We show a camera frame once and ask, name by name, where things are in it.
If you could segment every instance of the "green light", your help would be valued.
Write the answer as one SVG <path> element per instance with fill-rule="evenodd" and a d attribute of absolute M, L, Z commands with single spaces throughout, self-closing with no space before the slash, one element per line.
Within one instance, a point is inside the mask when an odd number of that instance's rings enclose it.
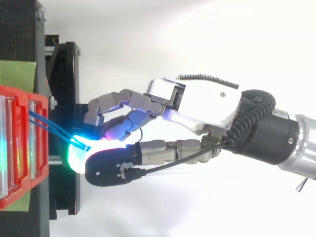
<path fill-rule="evenodd" d="M 126 147 L 126 144 L 119 140 L 108 141 L 106 139 L 103 139 L 103 140 L 96 141 L 96 140 L 90 140 L 84 137 L 80 137 L 78 135 L 74 135 L 74 138 L 78 139 L 80 142 L 91 147 L 89 151 L 84 151 L 78 147 L 73 146 L 72 144 L 70 144 L 68 147 L 67 162 L 70 168 L 79 174 L 85 173 L 85 162 L 94 153 L 97 153 L 99 151 L 109 150 L 109 149 Z"/>

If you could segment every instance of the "screw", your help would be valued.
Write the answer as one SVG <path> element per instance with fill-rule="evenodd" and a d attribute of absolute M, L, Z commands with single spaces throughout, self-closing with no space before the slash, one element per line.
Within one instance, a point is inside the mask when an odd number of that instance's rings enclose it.
<path fill-rule="evenodd" d="M 80 57 L 81 56 L 81 49 L 80 48 L 76 48 L 75 54 L 76 54 L 76 56 Z"/>
<path fill-rule="evenodd" d="M 55 106 L 57 106 L 57 100 L 55 100 L 54 96 L 51 96 L 49 98 L 49 107 L 51 110 L 54 110 Z"/>

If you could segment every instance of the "blue cable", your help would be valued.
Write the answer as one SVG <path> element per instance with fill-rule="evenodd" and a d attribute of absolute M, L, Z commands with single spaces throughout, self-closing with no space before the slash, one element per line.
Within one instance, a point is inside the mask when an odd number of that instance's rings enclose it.
<path fill-rule="evenodd" d="M 54 122 L 48 120 L 47 118 L 43 117 L 42 115 L 39 115 L 33 111 L 29 111 L 29 114 L 32 117 L 37 118 L 38 120 L 42 121 L 43 123 L 47 124 L 48 126 L 52 127 L 55 131 L 57 131 L 57 128 L 63 132 L 64 134 L 66 134 L 69 138 L 73 138 L 77 143 L 83 145 L 84 147 L 86 146 L 84 143 L 82 143 L 81 141 L 79 141 L 78 139 L 74 138 L 70 133 L 68 133 L 66 130 L 64 130 L 63 128 L 61 128 L 60 126 L 58 126 L 57 124 L 55 124 Z"/>
<path fill-rule="evenodd" d="M 54 134 L 54 135 L 56 135 L 56 136 L 59 136 L 59 137 L 62 138 L 66 143 L 72 144 L 72 145 L 74 145 L 75 147 L 78 147 L 78 148 L 84 150 L 85 145 L 80 146 L 80 144 L 72 142 L 70 139 L 67 139 L 65 136 L 63 136 L 63 135 L 62 135 L 60 132 L 58 132 L 56 129 L 53 129 L 53 130 L 52 130 L 52 129 L 48 128 L 48 127 L 43 126 L 42 124 L 40 124 L 40 123 L 38 123 L 38 122 L 35 122 L 35 121 L 31 120 L 31 119 L 29 119 L 29 121 L 30 121 L 31 123 L 34 123 L 35 125 L 37 125 L 37 126 L 43 128 L 43 129 L 45 129 L 46 131 L 48 131 L 48 132 L 50 132 L 50 133 L 52 133 L 52 134 Z"/>

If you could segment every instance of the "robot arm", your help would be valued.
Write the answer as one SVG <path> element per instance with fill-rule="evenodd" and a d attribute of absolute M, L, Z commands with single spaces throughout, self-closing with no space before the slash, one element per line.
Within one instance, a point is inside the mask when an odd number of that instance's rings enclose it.
<path fill-rule="evenodd" d="M 102 114 L 123 106 L 135 110 L 104 123 Z M 132 131 L 157 116 L 179 123 L 202 141 L 155 140 L 103 150 L 85 163 L 85 176 L 96 186 L 125 184 L 147 173 L 179 163 L 208 162 L 222 149 L 278 165 L 307 178 L 316 178 L 316 121 L 275 109 L 272 95 L 250 90 L 205 75 L 156 79 L 145 94 L 130 90 L 111 93 L 89 102 L 84 123 L 98 140 L 123 141 Z M 163 164 L 150 170 L 135 165 Z"/>

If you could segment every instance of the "white wall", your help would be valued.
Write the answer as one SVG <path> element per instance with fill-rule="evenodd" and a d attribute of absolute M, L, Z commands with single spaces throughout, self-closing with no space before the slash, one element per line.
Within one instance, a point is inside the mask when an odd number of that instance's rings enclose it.
<path fill-rule="evenodd" d="M 82 49 L 82 103 L 124 88 L 144 92 L 158 77 L 205 73 L 239 83 L 241 90 L 266 90 L 278 108 L 316 118 L 313 0 L 41 3 L 46 33 Z M 144 140 L 194 137 L 160 119 L 144 127 Z M 129 140 L 138 138 L 135 132 Z M 50 222 L 51 236 L 314 237 L 316 183 L 309 181 L 299 194 L 301 181 L 228 152 L 119 187 L 94 187 L 83 177 L 80 213 L 59 212 Z"/>

